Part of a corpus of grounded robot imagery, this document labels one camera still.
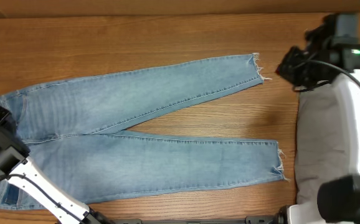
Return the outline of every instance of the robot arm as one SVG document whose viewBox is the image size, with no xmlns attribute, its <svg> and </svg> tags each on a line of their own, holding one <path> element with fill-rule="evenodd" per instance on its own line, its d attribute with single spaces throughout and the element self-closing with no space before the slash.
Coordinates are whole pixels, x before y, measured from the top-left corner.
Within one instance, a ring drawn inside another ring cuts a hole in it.
<svg viewBox="0 0 360 224">
<path fill-rule="evenodd" d="M 35 198 L 61 224 L 112 224 L 88 205 L 61 191 L 29 156 L 28 147 L 14 137 L 10 112 L 0 107 L 0 181 L 7 181 Z"/>
<path fill-rule="evenodd" d="M 323 25 L 306 33 L 306 49 L 292 47 L 277 68 L 277 73 L 292 83 L 294 89 L 305 87 L 297 90 L 300 92 L 331 84 L 328 89 L 339 105 L 339 114 L 335 116 L 341 120 L 339 132 L 343 133 L 345 145 L 342 149 L 333 150 L 342 150 L 347 155 L 342 168 L 342 173 L 347 176 L 330 176 L 336 172 L 324 169 L 311 170 L 311 174 L 324 183 L 317 189 L 302 189 L 312 192 L 312 197 L 288 209 L 288 223 L 360 223 L 360 44 L 357 26 L 358 17 L 354 14 L 325 17 Z M 326 118 L 323 118 L 323 122 L 331 123 Z M 337 159 L 325 156 L 317 158 L 327 169 Z"/>
</svg>

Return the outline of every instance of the denim fabric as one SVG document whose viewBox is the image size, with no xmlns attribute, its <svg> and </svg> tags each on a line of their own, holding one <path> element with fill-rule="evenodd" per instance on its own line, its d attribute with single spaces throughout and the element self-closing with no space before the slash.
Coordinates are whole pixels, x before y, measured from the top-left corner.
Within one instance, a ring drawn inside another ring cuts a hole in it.
<svg viewBox="0 0 360 224">
<path fill-rule="evenodd" d="M 261 84 L 256 55 L 208 58 L 30 86 L 0 96 L 43 172 L 74 198 L 103 202 L 284 179 L 276 141 L 124 131 Z M 7 182 L 0 208 L 43 208 Z"/>
</svg>

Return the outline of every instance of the jeans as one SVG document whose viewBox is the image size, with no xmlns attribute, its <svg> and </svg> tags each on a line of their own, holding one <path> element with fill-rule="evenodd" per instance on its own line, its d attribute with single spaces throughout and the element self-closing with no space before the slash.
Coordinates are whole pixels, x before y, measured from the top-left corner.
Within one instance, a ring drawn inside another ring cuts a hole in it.
<svg viewBox="0 0 360 224">
<path fill-rule="evenodd" d="M 0 96 L 52 182 L 85 203 L 282 180 L 272 140 L 124 131 L 263 83 L 257 54 L 43 83 Z M 6 181 L 0 208 L 41 209 Z"/>
</svg>

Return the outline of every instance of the jeans seam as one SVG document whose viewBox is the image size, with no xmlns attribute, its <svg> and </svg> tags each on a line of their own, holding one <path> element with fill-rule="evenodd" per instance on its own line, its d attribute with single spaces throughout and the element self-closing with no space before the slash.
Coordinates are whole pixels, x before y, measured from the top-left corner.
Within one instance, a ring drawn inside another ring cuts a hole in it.
<svg viewBox="0 0 360 224">
<path fill-rule="evenodd" d="M 9 107 L 9 105 L 8 105 L 8 101 L 7 101 L 7 100 L 2 99 L 2 100 L 0 100 L 0 102 L 1 102 L 2 106 L 3 106 L 5 109 L 7 109 L 7 110 L 9 110 L 9 111 L 11 110 L 10 107 Z"/>
<path fill-rule="evenodd" d="M 26 100 L 26 95 L 22 96 L 22 110 L 21 110 L 21 115 L 18 118 L 17 121 L 17 125 L 22 121 L 22 119 L 24 119 L 25 117 L 25 112 L 26 112 L 26 106 L 27 106 L 27 100 Z"/>
<path fill-rule="evenodd" d="M 105 197 L 111 197 L 111 196 L 123 195 L 123 194 L 143 194 L 143 193 L 164 192 L 164 191 L 171 191 L 171 190 L 200 189 L 200 188 L 208 188 L 208 187 L 227 187 L 227 186 L 237 185 L 237 184 L 252 184 L 252 183 L 254 183 L 254 182 L 258 182 L 258 181 L 261 181 L 261 180 L 262 180 L 262 181 L 266 181 L 266 180 L 270 180 L 270 179 L 276 179 L 276 178 L 278 178 L 278 176 L 282 176 L 282 177 L 283 177 L 283 174 L 276 174 L 275 176 L 272 176 L 272 177 L 264 177 L 264 178 L 259 178 L 259 179 L 255 179 L 255 180 L 251 180 L 251 181 L 238 182 L 238 183 L 235 183 L 235 184 L 203 186 L 203 187 L 183 187 L 183 188 L 178 188 L 178 189 L 152 190 L 152 191 L 146 191 L 146 192 L 118 193 L 118 194 L 108 195 L 108 196 L 105 196 Z M 31 206 L 35 206 L 35 205 L 40 205 L 40 204 L 21 205 L 21 206 L 10 206 L 10 207 L 11 207 L 11 208 L 22 208 L 22 207 L 31 207 Z"/>
<path fill-rule="evenodd" d="M 127 119 L 127 120 L 125 120 L 125 121 L 120 121 L 119 123 L 116 123 L 116 124 L 111 125 L 111 126 L 109 126 L 109 127 L 100 128 L 100 130 L 98 130 L 98 131 L 92 131 L 92 132 L 87 133 L 87 134 L 68 134 L 68 135 L 65 135 L 65 136 L 54 136 L 55 138 L 52 138 L 52 139 L 35 140 L 35 141 L 38 141 L 38 142 L 30 142 L 31 140 L 28 140 L 28 141 L 27 141 L 26 139 L 23 139 L 23 141 L 24 141 L 25 143 L 27 143 L 27 144 L 40 144 L 40 143 L 43 143 L 43 142 L 55 141 L 55 140 L 63 139 L 63 138 L 71 138 L 71 137 L 81 136 L 81 135 L 97 134 L 97 133 L 99 133 L 99 132 L 101 132 L 101 131 L 105 131 L 105 130 L 110 129 L 110 128 L 112 128 L 112 127 L 115 127 L 115 126 L 118 126 L 118 125 L 121 125 L 121 124 L 130 122 L 130 121 L 133 121 L 134 119 L 138 119 L 138 118 L 140 118 L 140 117 L 147 116 L 147 115 L 149 115 L 149 114 L 153 114 L 153 113 L 156 113 L 156 112 L 161 111 L 161 110 L 165 110 L 165 109 L 170 108 L 170 107 L 172 107 L 172 106 L 177 106 L 177 105 L 180 105 L 180 104 L 182 104 L 182 103 L 185 103 L 185 102 L 188 102 L 188 101 L 191 101 L 191 100 L 195 100 L 195 99 L 207 97 L 207 96 L 210 96 L 210 95 L 213 95 L 213 94 L 217 94 L 217 93 L 221 93 L 221 92 L 223 92 L 223 91 L 227 91 L 227 90 L 231 90 L 231 89 L 233 89 L 233 88 L 237 88 L 238 86 L 247 84 L 247 83 L 252 82 L 252 81 L 254 81 L 254 80 L 258 79 L 258 78 L 259 78 L 259 77 L 253 77 L 253 78 L 251 78 L 251 79 L 249 79 L 249 80 L 242 81 L 242 82 L 240 82 L 240 83 L 238 83 L 238 84 L 236 84 L 236 85 L 234 85 L 234 86 L 232 86 L 232 87 L 224 88 L 223 90 L 215 91 L 215 92 L 213 92 L 213 93 L 206 94 L 206 95 L 201 95 L 201 94 L 200 94 L 201 96 L 200 96 L 200 95 L 197 95 L 197 96 L 195 96 L 194 98 L 188 98 L 188 99 L 185 99 L 185 100 L 183 100 L 183 101 L 180 101 L 179 103 L 169 104 L 169 106 L 161 107 L 161 108 L 158 109 L 158 110 L 154 110 L 154 111 L 152 111 L 152 112 L 148 112 L 148 113 L 145 113 L 145 114 L 141 114 L 141 115 L 139 115 L 139 116 L 137 116 L 137 117 L 135 117 L 135 118 Z"/>
<path fill-rule="evenodd" d="M 107 136 L 116 136 L 119 138 L 130 138 L 130 139 L 150 139 L 150 140 L 155 140 L 155 141 L 171 141 L 171 142 L 191 142 L 191 143 L 209 143 L 209 142 L 220 142 L 220 143 L 237 143 L 237 144 L 273 144 L 276 145 L 275 142 L 267 142 L 267 141 L 256 141 L 256 140 L 252 140 L 252 141 L 239 141 L 239 140 L 193 140 L 193 139 L 165 139 L 165 138 L 152 138 L 152 137 L 144 137 L 144 136 L 129 136 L 129 135 L 124 135 L 124 134 L 106 134 Z"/>
<path fill-rule="evenodd" d="M 7 193 L 7 186 L 9 185 L 8 182 L 1 182 L 1 184 L 4 184 L 3 187 L 4 189 L 1 191 L 1 195 L 0 195 L 0 205 L 1 205 L 1 202 L 3 201 L 3 198 L 5 196 L 5 194 Z"/>
<path fill-rule="evenodd" d="M 24 194 L 24 191 L 21 189 L 18 189 L 18 199 L 17 199 L 17 206 L 21 204 L 22 202 L 22 195 Z"/>
<path fill-rule="evenodd" d="M 38 88 L 32 89 L 32 90 L 27 90 L 27 91 L 17 91 L 16 95 L 10 96 L 9 98 L 5 98 L 3 100 L 7 101 L 10 100 L 11 98 L 14 97 L 18 97 L 18 96 L 22 96 L 22 95 L 26 95 L 28 93 L 34 92 L 34 91 L 38 91 L 44 88 L 49 88 L 52 86 L 56 86 L 56 85 L 61 85 L 61 84 L 65 84 L 65 83 L 76 83 L 76 82 L 81 82 L 81 81 L 85 81 L 85 80 L 91 80 L 91 79 L 96 79 L 96 78 L 110 78 L 110 77 L 116 77 L 117 75 L 128 75 L 128 74 L 137 74 L 146 70 L 151 70 L 151 69 L 167 69 L 170 67 L 182 67 L 185 65 L 189 65 L 189 64 L 193 64 L 193 63 L 201 63 L 202 61 L 212 61 L 212 60 L 223 60 L 223 59 L 228 59 L 228 58 L 234 58 L 234 57 L 244 57 L 244 56 L 249 56 L 249 55 L 229 55 L 229 56 L 220 56 L 220 57 L 212 57 L 212 58 L 205 58 L 205 59 L 200 59 L 200 60 L 195 60 L 195 61 L 191 61 L 191 62 L 184 62 L 184 63 L 179 63 L 179 64 L 175 64 L 175 65 L 164 65 L 164 66 L 160 66 L 160 67 L 151 67 L 151 68 L 142 68 L 142 69 L 138 69 L 138 70 L 134 70 L 134 71 L 127 71 L 127 72 L 114 72 L 114 73 L 109 73 L 109 74 L 105 74 L 105 75 L 95 75 L 92 77 L 83 77 L 83 78 L 76 78 L 73 80 L 64 80 L 61 83 L 53 83 L 47 86 L 39 86 Z"/>
</svg>

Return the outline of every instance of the frayed hem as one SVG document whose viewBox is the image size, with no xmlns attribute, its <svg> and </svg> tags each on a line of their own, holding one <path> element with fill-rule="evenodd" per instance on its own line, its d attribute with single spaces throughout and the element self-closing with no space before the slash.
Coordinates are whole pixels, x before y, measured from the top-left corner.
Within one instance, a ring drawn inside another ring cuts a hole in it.
<svg viewBox="0 0 360 224">
<path fill-rule="evenodd" d="M 252 53 L 253 55 L 253 63 L 255 64 L 255 67 L 257 69 L 257 74 L 259 77 L 264 80 L 273 80 L 272 78 L 263 77 L 262 74 L 260 74 L 260 71 L 263 69 L 262 67 L 259 67 L 256 63 L 257 60 L 259 60 L 259 53 Z"/>
<path fill-rule="evenodd" d="M 280 165 L 279 165 L 278 167 L 274 167 L 274 169 L 277 170 L 279 173 L 282 174 L 284 180 L 286 180 L 286 181 L 288 181 L 288 182 L 291 182 L 291 179 L 285 177 L 285 174 L 284 174 L 284 165 L 283 165 L 283 161 L 282 161 L 281 155 L 284 155 L 284 157 L 287 158 L 287 156 L 285 155 L 285 153 L 284 153 L 280 148 L 278 148 L 278 159 L 280 160 Z"/>
</svg>

